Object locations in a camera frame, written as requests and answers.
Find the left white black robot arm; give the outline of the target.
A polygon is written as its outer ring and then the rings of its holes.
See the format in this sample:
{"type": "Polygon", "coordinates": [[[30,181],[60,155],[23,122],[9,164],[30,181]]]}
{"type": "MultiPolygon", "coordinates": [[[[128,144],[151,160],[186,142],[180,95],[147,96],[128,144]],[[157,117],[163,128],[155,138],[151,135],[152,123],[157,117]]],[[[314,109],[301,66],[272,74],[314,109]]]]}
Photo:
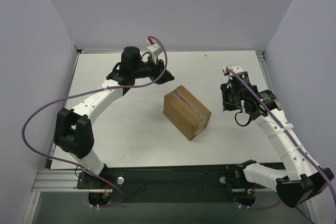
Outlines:
{"type": "Polygon", "coordinates": [[[166,51],[163,46],[153,43],[148,46],[148,59],[144,61],[139,48],[125,47],[121,60],[106,76],[96,93],[71,109],[63,108],[58,112],[54,144],[69,153],[85,171],[91,172],[89,182],[94,187],[105,186],[108,175],[103,172],[106,165],[93,150],[93,123],[114,101],[135,86],[136,79],[150,78],[155,84],[174,80],[166,69],[166,60],[158,59],[164,53],[166,51]]]}

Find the brown cardboard express box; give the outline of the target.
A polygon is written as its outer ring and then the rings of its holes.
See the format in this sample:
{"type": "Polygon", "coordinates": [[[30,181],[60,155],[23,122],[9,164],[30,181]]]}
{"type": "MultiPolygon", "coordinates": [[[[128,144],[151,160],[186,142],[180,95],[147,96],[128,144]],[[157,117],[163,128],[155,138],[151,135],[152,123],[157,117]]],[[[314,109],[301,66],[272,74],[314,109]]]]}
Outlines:
{"type": "Polygon", "coordinates": [[[163,113],[190,141],[206,129],[212,115],[211,111],[182,85],[164,96],[163,113]]]}

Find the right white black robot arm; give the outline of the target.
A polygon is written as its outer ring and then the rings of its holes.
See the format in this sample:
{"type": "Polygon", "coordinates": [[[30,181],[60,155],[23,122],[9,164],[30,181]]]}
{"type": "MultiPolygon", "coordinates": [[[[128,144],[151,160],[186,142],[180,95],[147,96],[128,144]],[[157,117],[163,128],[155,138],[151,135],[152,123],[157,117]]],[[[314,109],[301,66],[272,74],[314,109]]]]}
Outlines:
{"type": "Polygon", "coordinates": [[[275,191],[290,208],[319,195],[326,187],[335,196],[332,170],[322,168],[307,152],[275,94],[259,91],[239,65],[228,66],[223,73],[228,77],[220,86],[223,111],[247,114],[249,121],[265,133],[284,165],[283,170],[278,170],[249,160],[237,166],[236,179],[275,191]]]}

